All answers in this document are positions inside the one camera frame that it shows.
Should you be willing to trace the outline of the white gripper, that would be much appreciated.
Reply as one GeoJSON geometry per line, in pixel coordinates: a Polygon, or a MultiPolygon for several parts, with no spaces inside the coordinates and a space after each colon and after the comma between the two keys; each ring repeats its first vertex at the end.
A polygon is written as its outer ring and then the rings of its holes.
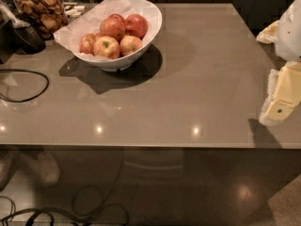
{"type": "Polygon", "coordinates": [[[274,126],[285,121],[301,103],[301,0],[294,0],[279,21],[265,27],[256,37],[264,44],[275,42],[279,57],[288,61],[268,76],[267,98],[259,122],[274,126]]]}

